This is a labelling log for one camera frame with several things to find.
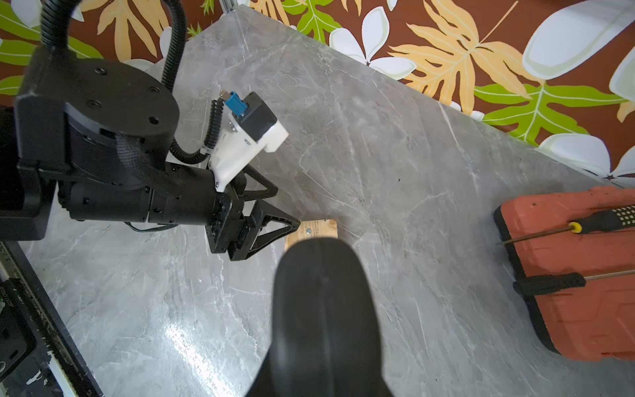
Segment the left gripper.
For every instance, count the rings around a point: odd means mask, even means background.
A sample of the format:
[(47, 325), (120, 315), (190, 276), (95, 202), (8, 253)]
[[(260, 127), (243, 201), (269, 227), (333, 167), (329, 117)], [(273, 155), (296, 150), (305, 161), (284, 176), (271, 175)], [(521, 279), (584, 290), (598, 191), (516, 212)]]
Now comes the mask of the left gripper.
[[(275, 197), (279, 189), (251, 165), (237, 176), (238, 197), (256, 200), (246, 218), (238, 212), (237, 198), (216, 191), (210, 170), (170, 162), (165, 169), (180, 183), (178, 195), (170, 196), (148, 186), (124, 190), (92, 182), (61, 182), (59, 202), (78, 221), (204, 226), (210, 251), (227, 251), (231, 261), (247, 260), (299, 229), (297, 218), (263, 200)], [(250, 181), (258, 190), (248, 190)]]

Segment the wooden block with nails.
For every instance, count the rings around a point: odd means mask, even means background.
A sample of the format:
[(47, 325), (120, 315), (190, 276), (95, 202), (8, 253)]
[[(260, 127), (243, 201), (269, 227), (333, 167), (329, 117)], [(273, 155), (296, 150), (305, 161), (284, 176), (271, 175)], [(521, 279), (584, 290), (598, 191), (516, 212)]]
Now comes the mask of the wooden block with nails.
[(338, 238), (337, 221), (334, 219), (319, 219), (302, 221), (299, 228), (284, 239), (284, 251), (291, 246), (311, 238)]

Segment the red black claw hammer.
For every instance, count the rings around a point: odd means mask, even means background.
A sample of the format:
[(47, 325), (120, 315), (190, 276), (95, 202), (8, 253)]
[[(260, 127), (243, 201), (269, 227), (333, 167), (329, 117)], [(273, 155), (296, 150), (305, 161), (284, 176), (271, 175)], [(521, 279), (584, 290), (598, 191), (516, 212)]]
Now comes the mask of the red black claw hammer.
[(336, 238), (291, 246), (275, 273), (271, 346), (249, 396), (390, 396), (365, 271)]

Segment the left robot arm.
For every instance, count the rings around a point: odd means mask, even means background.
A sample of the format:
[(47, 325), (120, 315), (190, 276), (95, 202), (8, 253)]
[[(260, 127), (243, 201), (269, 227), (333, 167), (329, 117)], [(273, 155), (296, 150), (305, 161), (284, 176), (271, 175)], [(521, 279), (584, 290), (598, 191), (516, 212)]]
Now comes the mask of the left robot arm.
[(270, 205), (277, 187), (251, 161), (288, 137), (256, 93), (221, 92), (201, 147), (175, 140), (173, 90), (186, 44), (181, 2), (160, 79), (69, 49), (76, 1), (46, 1), (41, 43), (18, 95), (1, 110), (1, 238), (44, 238), (58, 201), (78, 221), (125, 223), (139, 233), (204, 226), (213, 253), (250, 258), (294, 233), (299, 221)]

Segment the yellow black screwdriver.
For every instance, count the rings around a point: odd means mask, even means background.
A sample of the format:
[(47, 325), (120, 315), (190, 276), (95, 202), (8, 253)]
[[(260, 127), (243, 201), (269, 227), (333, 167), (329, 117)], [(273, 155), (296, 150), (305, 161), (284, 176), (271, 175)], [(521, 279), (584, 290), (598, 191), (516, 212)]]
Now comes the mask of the yellow black screwdriver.
[(560, 233), (574, 233), (578, 235), (591, 233), (614, 233), (634, 227), (634, 206), (624, 206), (611, 208), (596, 213), (585, 218), (578, 218), (570, 221), (567, 226), (530, 234), (521, 238), (512, 238), (503, 242), (504, 245), (520, 243), (532, 239), (544, 238)]

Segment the red plastic tool case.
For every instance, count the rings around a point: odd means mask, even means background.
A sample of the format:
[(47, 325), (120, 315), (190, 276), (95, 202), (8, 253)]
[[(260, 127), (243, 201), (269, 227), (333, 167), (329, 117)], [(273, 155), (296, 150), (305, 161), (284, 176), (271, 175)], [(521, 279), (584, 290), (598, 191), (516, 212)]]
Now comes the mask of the red plastic tool case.
[(522, 196), (493, 217), (544, 347), (574, 361), (633, 360), (634, 191)]

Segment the black handled screwdriver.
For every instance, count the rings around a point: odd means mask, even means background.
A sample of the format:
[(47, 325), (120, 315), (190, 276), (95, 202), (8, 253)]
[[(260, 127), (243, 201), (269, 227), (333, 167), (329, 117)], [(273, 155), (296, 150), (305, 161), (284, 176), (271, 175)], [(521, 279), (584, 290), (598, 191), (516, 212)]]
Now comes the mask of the black handled screwdriver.
[(594, 276), (583, 276), (580, 273), (565, 275), (531, 276), (514, 281), (514, 291), (522, 296), (541, 296), (555, 294), (564, 289), (583, 288), (589, 281), (598, 281), (622, 276), (632, 276), (634, 270), (617, 271)]

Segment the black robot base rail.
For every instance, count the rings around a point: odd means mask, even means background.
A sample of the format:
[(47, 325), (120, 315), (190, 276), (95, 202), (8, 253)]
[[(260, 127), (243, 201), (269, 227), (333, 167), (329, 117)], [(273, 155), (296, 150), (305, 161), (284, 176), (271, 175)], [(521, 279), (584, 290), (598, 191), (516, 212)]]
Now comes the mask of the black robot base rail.
[(1, 395), (102, 396), (18, 243), (1, 243)]

